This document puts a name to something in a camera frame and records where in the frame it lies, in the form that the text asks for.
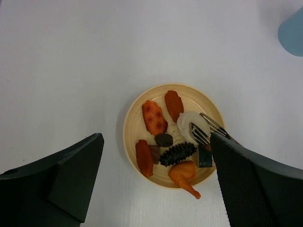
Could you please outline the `black sushi roll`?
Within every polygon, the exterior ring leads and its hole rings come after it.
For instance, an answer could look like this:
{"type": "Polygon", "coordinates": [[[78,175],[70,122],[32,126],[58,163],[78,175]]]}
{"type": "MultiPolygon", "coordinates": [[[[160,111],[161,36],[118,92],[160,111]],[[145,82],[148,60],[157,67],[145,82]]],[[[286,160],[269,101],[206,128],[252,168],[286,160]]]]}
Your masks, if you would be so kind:
{"type": "Polygon", "coordinates": [[[202,145],[197,147],[197,165],[199,168],[213,167],[212,152],[202,145]]]}

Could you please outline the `metal serving tongs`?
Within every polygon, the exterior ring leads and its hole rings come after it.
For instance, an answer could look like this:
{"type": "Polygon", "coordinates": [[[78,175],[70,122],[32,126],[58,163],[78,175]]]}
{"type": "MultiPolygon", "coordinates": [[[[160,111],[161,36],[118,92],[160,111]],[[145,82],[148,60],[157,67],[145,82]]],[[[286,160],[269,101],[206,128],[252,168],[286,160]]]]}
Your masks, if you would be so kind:
{"type": "Polygon", "coordinates": [[[213,132],[216,132],[227,139],[239,144],[226,130],[224,127],[222,127],[219,123],[217,123],[214,119],[212,119],[210,116],[206,115],[205,113],[200,113],[200,116],[202,116],[206,122],[206,131],[202,130],[199,126],[197,126],[195,123],[189,124],[189,133],[190,136],[203,148],[205,148],[207,151],[211,152],[211,146],[210,146],[210,136],[213,132]]]}

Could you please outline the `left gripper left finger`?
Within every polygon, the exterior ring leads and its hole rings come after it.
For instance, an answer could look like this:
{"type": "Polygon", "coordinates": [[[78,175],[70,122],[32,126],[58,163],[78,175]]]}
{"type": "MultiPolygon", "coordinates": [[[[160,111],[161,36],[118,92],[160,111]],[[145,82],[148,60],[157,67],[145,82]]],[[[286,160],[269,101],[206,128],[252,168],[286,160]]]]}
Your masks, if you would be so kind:
{"type": "Polygon", "coordinates": [[[85,222],[104,138],[78,143],[0,175],[2,227],[79,227],[85,222]]]}

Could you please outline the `spotted orange chicken wing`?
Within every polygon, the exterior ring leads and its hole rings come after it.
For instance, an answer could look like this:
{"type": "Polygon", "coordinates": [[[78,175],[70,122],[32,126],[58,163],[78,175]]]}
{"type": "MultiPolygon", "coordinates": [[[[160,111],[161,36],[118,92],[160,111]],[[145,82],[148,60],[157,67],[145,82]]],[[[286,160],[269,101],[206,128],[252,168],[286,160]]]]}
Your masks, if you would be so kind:
{"type": "Polygon", "coordinates": [[[162,108],[156,102],[147,100],[142,105],[143,120],[146,130],[153,136],[167,131],[168,122],[165,120],[162,108]]]}

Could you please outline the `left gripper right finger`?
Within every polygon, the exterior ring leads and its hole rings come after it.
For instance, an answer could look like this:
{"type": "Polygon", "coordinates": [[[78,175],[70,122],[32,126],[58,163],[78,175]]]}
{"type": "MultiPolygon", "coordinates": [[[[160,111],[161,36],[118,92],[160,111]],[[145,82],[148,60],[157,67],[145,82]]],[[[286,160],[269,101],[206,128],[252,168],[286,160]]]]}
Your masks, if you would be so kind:
{"type": "Polygon", "coordinates": [[[232,227],[301,227],[303,171],[211,135],[228,220],[232,227]]]}

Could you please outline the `white swirl bun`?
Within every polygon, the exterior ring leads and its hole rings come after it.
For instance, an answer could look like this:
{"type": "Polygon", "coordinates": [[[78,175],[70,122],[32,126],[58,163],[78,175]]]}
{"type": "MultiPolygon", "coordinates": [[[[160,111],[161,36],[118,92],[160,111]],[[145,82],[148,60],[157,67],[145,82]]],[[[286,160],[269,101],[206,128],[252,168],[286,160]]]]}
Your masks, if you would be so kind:
{"type": "Polygon", "coordinates": [[[199,129],[201,129],[206,134],[207,138],[210,136],[210,126],[207,121],[197,112],[186,111],[181,113],[177,120],[178,132],[186,142],[193,143],[195,145],[198,144],[190,134],[190,123],[195,124],[199,129]]]}

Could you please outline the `orange fried cutlet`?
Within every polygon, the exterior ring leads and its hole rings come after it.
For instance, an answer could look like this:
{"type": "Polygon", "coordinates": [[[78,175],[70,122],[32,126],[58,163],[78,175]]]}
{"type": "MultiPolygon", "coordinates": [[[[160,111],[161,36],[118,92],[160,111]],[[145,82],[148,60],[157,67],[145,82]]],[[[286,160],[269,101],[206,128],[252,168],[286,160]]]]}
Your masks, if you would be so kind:
{"type": "Polygon", "coordinates": [[[173,122],[177,123],[180,114],[184,113],[184,106],[181,97],[176,91],[169,90],[164,99],[169,115],[171,116],[173,122]]]}

